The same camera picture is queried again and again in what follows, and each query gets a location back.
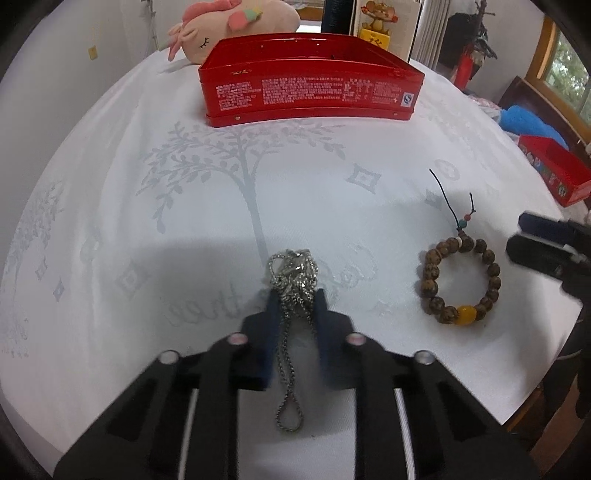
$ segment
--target black cord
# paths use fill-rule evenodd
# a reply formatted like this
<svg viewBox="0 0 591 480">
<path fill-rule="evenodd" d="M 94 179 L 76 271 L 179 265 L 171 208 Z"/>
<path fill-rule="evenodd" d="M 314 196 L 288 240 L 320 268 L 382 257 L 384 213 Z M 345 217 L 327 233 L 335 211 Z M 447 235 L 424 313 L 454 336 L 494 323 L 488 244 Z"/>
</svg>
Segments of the black cord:
<svg viewBox="0 0 591 480">
<path fill-rule="evenodd" d="M 443 190 L 443 185 L 441 185 L 441 182 L 437 178 L 437 175 L 435 175 L 433 173 L 433 170 L 429 169 L 429 171 L 431 172 L 431 175 L 433 175 L 435 177 L 435 180 L 437 180 L 437 183 L 439 184 L 439 188 L 441 188 L 441 192 L 443 193 L 443 198 L 445 198 L 445 201 L 447 203 L 447 206 L 452 211 L 453 217 L 456 219 L 456 225 L 457 225 L 457 227 L 460 228 L 460 222 L 457 221 L 456 212 L 453 211 L 452 206 L 449 204 L 449 200 L 447 199 L 447 195 L 445 195 L 445 190 Z"/>
</svg>

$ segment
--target beaded bracelet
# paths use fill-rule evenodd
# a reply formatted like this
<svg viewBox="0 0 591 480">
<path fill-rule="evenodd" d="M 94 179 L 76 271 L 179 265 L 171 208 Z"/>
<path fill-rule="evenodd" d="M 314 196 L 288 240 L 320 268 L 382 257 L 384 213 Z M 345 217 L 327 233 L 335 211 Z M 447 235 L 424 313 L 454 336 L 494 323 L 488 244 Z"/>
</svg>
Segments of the beaded bracelet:
<svg viewBox="0 0 591 480">
<path fill-rule="evenodd" d="M 501 288 L 501 268 L 495 262 L 495 253 L 487 249 L 486 242 L 480 238 L 474 240 L 467 236 L 463 231 L 459 231 L 457 238 L 448 238 L 444 242 L 439 242 L 437 246 L 429 250 L 425 255 L 425 269 L 423 271 L 423 281 L 421 282 L 421 297 L 430 299 L 429 310 L 438 315 L 440 323 L 455 323 L 456 325 L 470 325 L 474 321 L 482 320 L 486 313 L 492 309 L 494 303 L 499 299 L 499 289 Z M 490 277 L 488 281 L 488 290 L 477 305 L 462 305 L 455 308 L 446 306 L 441 297 L 437 297 L 439 286 L 436 280 L 439 278 L 439 267 L 443 258 L 456 252 L 467 253 L 474 250 L 482 254 L 482 262 L 488 265 L 486 273 Z"/>
</svg>

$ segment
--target white bedsheet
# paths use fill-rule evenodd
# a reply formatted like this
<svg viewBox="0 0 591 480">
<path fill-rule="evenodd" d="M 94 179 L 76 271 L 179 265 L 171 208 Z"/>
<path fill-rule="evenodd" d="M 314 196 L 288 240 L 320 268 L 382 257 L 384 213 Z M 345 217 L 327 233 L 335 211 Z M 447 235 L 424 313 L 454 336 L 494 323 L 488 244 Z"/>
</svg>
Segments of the white bedsheet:
<svg viewBox="0 0 591 480">
<path fill-rule="evenodd" d="M 155 53 L 129 72 L 56 152 L 15 234 L 0 294 L 0 381 L 17 413 L 66 451 L 160 351 L 203 351 L 259 311 L 269 255 L 309 248 L 332 309 L 389 350 L 432 350 L 505 421 L 580 309 L 557 282 L 510 265 L 505 243 L 524 210 L 560 211 L 497 124 L 425 73 L 408 122 L 212 129 L 194 66 Z M 502 268 L 501 298 L 478 325 L 438 324 L 416 293 L 424 251 L 454 234 L 429 168 L 458 215 L 473 193 L 467 232 Z M 485 292 L 471 256 L 441 266 L 449 304 Z M 292 347 L 305 427 L 276 431 L 277 379 L 242 394 L 241 478 L 351 478 L 353 395 L 322 387 L 305 330 Z"/>
</svg>

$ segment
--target pink stuffed animal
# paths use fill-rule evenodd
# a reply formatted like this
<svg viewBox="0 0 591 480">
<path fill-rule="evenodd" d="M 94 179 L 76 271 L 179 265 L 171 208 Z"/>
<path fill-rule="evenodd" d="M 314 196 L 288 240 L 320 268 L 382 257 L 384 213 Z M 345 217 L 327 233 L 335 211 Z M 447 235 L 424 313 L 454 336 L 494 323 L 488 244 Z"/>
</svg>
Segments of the pink stuffed animal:
<svg viewBox="0 0 591 480">
<path fill-rule="evenodd" d="M 217 42 L 226 37 L 295 32 L 297 11 L 282 0 L 215 0 L 191 5 L 183 22 L 170 29 L 168 61 L 182 48 L 192 63 L 203 63 Z"/>
</svg>

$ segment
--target red metal box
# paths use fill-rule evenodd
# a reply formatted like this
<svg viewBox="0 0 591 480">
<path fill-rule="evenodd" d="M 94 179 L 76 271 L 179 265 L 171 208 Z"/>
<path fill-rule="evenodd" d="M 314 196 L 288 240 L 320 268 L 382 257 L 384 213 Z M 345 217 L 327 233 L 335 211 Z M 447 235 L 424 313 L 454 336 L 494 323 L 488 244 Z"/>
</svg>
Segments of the red metal box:
<svg viewBox="0 0 591 480">
<path fill-rule="evenodd" d="M 519 147 L 542 175 L 556 201 L 568 207 L 591 194 L 591 170 L 556 140 L 521 135 Z"/>
<path fill-rule="evenodd" d="M 309 116 L 408 120 L 425 75 L 360 38 L 267 34 L 220 41 L 199 68 L 213 127 Z"/>
</svg>

